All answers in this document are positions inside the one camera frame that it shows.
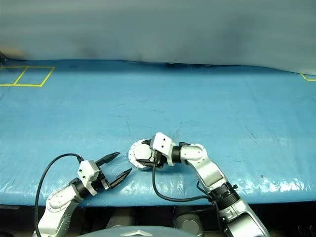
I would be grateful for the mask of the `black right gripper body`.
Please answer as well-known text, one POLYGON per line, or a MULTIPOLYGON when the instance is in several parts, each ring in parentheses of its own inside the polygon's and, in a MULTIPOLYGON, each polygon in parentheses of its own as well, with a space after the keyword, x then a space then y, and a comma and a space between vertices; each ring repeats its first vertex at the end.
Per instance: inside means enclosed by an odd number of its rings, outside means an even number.
POLYGON ((149 159, 149 166, 163 168, 164 161, 163 161, 163 155, 161 152, 152 150, 152 156, 149 159))

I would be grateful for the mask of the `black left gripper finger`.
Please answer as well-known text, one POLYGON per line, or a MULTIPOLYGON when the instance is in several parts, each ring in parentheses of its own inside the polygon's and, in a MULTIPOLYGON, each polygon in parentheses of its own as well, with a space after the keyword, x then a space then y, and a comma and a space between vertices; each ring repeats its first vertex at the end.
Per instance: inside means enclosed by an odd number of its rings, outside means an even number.
POLYGON ((105 155, 104 157, 98 159, 95 163, 97 166, 102 166, 102 165, 114 160, 119 154, 120 154, 120 152, 114 152, 114 153, 105 155))
POLYGON ((119 174, 114 181, 112 181, 109 185, 110 189, 113 189, 117 187, 119 184, 121 184, 127 176, 131 173, 132 168, 129 168, 128 170, 123 171, 121 174, 119 174))

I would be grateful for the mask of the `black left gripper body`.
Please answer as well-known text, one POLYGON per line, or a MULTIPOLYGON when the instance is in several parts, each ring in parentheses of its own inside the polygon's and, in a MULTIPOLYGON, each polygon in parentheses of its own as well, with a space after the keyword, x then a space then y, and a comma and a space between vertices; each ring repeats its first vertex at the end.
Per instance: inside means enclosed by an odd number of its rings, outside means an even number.
POLYGON ((98 176, 95 180, 95 190, 97 192, 101 191, 102 189, 108 190, 111 188, 111 184, 108 179, 105 177, 104 173, 100 170, 98 176))

